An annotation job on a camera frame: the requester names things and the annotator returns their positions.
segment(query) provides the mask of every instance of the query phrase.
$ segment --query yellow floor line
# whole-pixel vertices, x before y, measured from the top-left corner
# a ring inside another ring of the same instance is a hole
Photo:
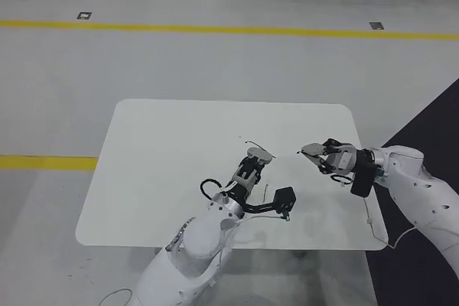
[[[339,37],[339,38],[376,38],[376,39],[408,39],[459,41],[459,34],[449,33],[408,33],[389,31],[355,31],[325,30],[303,28],[265,28],[265,27],[226,27],[182,24],[102,24],[90,21],[26,21],[0,20],[0,28],[53,28],[103,31],[151,31],[151,32],[185,32],[211,34],[246,34],[246,35],[287,35],[308,37]]]
[[[80,156],[0,155],[0,169],[93,171],[97,160]]]

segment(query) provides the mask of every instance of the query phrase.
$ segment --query tabletop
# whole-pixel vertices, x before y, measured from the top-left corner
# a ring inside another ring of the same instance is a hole
[[[252,141],[276,159],[263,170],[248,203],[261,204],[264,193],[265,201],[272,200],[276,189],[287,186],[297,200],[289,222],[242,223],[235,249],[383,249],[374,237],[388,239],[374,189],[365,200],[356,197],[296,154],[303,145],[328,138],[360,148],[345,106],[123,100],[112,117],[76,237],[88,246],[166,246],[186,220],[207,210],[200,182],[214,178],[226,184]]]

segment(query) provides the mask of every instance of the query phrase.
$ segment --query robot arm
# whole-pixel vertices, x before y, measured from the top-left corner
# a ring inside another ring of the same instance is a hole
[[[328,139],[306,145],[300,153],[334,181],[352,184],[352,194],[367,197],[374,183],[388,188],[408,221],[435,245],[459,279],[459,195],[425,170],[420,151],[402,146],[359,150]]]
[[[190,218],[172,241],[163,248],[143,272],[133,293],[130,306],[186,306],[196,305],[200,296],[216,283],[222,266],[230,257],[232,230],[241,223],[245,213],[263,213],[275,210],[282,219],[296,201],[292,187],[275,192],[274,200],[258,206],[246,200],[260,181],[263,168],[272,156],[261,148],[250,148],[240,162],[231,181],[221,191],[209,197],[208,211]]]

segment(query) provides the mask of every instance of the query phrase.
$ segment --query concrete floor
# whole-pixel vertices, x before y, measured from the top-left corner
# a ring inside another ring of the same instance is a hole
[[[0,1],[0,18],[459,33],[459,1]],[[0,28],[0,154],[98,156],[126,98],[340,103],[381,145],[459,77],[459,41]],[[0,305],[97,305],[152,249],[81,246],[91,173],[0,171]],[[363,252],[237,252],[214,305],[376,304]],[[105,305],[123,304],[122,296]]]

